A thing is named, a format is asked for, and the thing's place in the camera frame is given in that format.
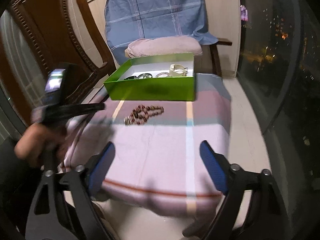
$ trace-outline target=green box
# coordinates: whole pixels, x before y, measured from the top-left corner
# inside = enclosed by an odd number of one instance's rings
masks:
[[[155,55],[132,58],[121,65],[105,82],[112,100],[194,101],[195,74],[193,53]],[[188,68],[185,77],[159,77],[169,72],[171,64]],[[153,78],[124,80],[129,76],[150,73]]]

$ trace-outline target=wooden armrest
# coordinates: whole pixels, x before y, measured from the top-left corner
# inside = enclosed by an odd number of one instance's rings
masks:
[[[218,38],[218,42],[216,43],[216,45],[226,45],[226,46],[231,46],[232,42],[229,41],[228,39],[224,39],[224,38]]]

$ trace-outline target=wooden chair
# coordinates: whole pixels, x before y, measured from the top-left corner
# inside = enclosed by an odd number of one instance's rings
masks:
[[[68,82],[67,104],[81,102],[94,85],[116,70],[112,54],[103,40],[86,0],[76,0],[88,32],[101,55],[103,65],[96,66],[81,47],[68,15],[67,0],[12,0],[8,11],[26,39],[41,73],[48,73],[59,62],[75,63],[73,79]],[[31,106],[27,103],[0,42],[0,76],[17,112],[30,124]]]
[[[231,46],[232,42],[228,39],[218,38],[218,42],[216,44],[209,45],[212,61],[212,74],[216,74],[217,76],[222,77],[217,45]]]

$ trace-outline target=glass window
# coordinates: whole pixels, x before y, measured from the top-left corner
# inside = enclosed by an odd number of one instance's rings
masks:
[[[13,124],[10,122],[4,111],[0,107],[0,144],[8,137],[13,136],[19,138],[20,133],[16,130]]]
[[[295,33],[292,0],[241,0],[238,78],[260,125],[272,118],[292,51]]]
[[[6,10],[0,18],[2,43],[11,71],[31,108],[40,106],[45,80],[23,34]]]
[[[320,218],[320,24],[305,0],[300,7],[301,60],[280,114],[265,135],[293,235]]]
[[[305,0],[241,4],[238,78],[265,128],[289,237],[305,239],[320,219],[320,23]]]

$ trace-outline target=striped blanket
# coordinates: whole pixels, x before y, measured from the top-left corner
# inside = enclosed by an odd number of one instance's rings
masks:
[[[120,65],[137,39],[186,35],[201,45],[218,41],[208,32],[204,0],[107,0],[105,19],[108,46]]]
[[[199,155],[207,140],[226,155],[229,145],[230,95],[222,79],[197,74],[197,98],[184,101],[105,101],[106,109],[90,120],[70,121],[71,142],[66,167],[75,167],[100,153],[108,141],[116,156],[102,188],[114,198],[166,216],[214,214],[221,199]],[[106,96],[101,90],[92,102]],[[145,125],[124,125],[137,105],[160,105],[164,113]]]

